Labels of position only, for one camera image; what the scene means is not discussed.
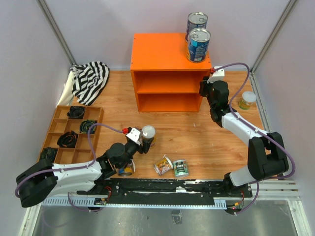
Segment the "white lid yellow jar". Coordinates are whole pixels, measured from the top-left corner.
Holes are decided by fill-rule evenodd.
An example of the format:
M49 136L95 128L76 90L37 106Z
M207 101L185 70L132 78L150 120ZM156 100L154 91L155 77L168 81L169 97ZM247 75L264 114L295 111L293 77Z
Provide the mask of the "white lid yellow jar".
M252 91L245 91L243 92L241 99L238 102L238 106L243 110L248 110L255 101L255 93L253 93Z
M155 130L155 128L153 126L151 126L151 125L145 125L141 129L141 131L145 131L145 132L148 133L148 135L147 135L148 139L149 138L153 138L154 139L154 141L153 141L153 143L151 145L151 148L155 147L156 146L156 139L155 139L156 130Z

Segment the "blue soup can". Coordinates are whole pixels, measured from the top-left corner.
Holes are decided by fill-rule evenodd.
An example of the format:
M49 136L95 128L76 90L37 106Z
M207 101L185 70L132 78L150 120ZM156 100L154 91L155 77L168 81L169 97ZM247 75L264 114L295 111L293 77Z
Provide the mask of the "blue soup can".
M192 29L188 36L187 58L191 62L205 60L211 34L204 28Z

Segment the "dark blue food can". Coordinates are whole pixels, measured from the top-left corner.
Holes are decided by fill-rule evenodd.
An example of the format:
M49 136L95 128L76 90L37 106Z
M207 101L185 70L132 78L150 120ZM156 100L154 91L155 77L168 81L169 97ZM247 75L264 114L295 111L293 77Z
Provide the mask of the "dark blue food can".
M189 33L195 28L206 28L208 16L203 12L192 12L188 15L185 40L188 42Z

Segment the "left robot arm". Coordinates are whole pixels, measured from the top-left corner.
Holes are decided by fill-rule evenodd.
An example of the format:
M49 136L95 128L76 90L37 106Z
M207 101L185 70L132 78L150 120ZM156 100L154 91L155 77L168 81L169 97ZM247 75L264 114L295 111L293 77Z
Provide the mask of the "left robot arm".
M40 160L16 177L15 195L21 206L28 208L46 198L68 192L101 194L105 190L105 179L115 175L133 163L138 152L146 154L155 134L135 128L126 134L126 143L114 143L95 160L77 164L56 164L47 159Z

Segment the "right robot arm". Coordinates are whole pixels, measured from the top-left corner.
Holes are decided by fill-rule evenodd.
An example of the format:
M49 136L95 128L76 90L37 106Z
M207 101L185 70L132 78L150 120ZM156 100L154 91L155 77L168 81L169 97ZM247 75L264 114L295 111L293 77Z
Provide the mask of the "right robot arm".
M248 147L247 164L224 176L223 191L227 196L237 195L251 182L288 171L289 163L282 136L278 132L269 133L254 126L230 108L227 82L210 81L205 76L199 85L199 94L207 99L213 122L236 135Z

